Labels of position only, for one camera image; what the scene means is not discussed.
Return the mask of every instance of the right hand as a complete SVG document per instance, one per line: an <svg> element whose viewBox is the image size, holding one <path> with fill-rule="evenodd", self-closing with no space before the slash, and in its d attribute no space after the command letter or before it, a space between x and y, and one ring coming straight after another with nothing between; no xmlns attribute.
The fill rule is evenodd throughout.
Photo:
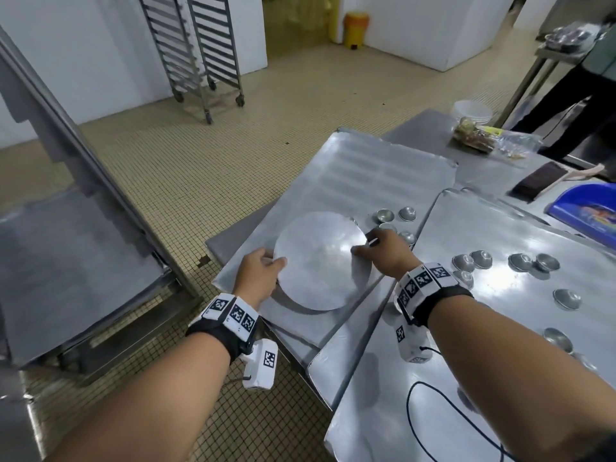
<svg viewBox="0 0 616 462"><path fill-rule="evenodd" d="M406 241L393 230L375 228L369 235L379 239L376 246L354 246L351 253L374 263L381 273L399 281L402 276L421 265Z"/></svg>

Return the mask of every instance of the aluminum disc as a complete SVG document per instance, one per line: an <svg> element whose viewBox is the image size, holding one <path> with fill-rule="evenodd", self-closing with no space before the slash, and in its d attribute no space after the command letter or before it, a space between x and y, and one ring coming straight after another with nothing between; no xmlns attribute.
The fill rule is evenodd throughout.
<svg viewBox="0 0 616 462"><path fill-rule="evenodd" d="M282 290L305 308L341 308L365 290L372 264L350 253L366 236L349 217L334 212L309 212L282 231L274 256L287 258L278 274Z"/></svg>

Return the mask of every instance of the tiled floor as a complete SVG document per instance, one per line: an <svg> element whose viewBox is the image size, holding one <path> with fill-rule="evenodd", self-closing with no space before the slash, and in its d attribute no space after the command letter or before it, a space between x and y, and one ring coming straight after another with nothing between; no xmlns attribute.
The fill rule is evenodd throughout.
<svg viewBox="0 0 616 462"><path fill-rule="evenodd" d="M188 98L183 105L171 99L109 116L82 130L208 298L219 267L197 268L204 240L280 196L337 127L380 135L425 108L448 111L465 97L499 110L532 63L534 45L531 36L505 30L493 48L446 73L370 48L315 47L245 76L246 106L226 100L212 110L212 126ZM0 210L68 181L36 142L0 151L0 194L8 195ZM93 404L173 346L184 328L154 339L85 389L29 373L46 450ZM236 364L230 375L240 373ZM272 391L223 389L191 460L328 460L323 436L329 418L281 360Z"/></svg>

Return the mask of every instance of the caster wheel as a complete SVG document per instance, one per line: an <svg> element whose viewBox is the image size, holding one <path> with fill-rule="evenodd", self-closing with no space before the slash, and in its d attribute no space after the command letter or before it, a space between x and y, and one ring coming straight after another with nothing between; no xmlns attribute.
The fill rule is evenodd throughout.
<svg viewBox="0 0 616 462"><path fill-rule="evenodd" d="M184 94L178 91L173 91L173 98L180 103L184 102Z"/></svg>

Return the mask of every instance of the left hand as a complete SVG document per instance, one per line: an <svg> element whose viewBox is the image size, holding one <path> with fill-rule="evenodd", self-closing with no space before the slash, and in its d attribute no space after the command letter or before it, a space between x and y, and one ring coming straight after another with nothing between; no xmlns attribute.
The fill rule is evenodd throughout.
<svg viewBox="0 0 616 462"><path fill-rule="evenodd" d="M268 262L271 255L265 248L258 248L242 259L235 278L233 295L240 297L254 309L268 299L276 288L278 273L287 265L286 257Z"/></svg>

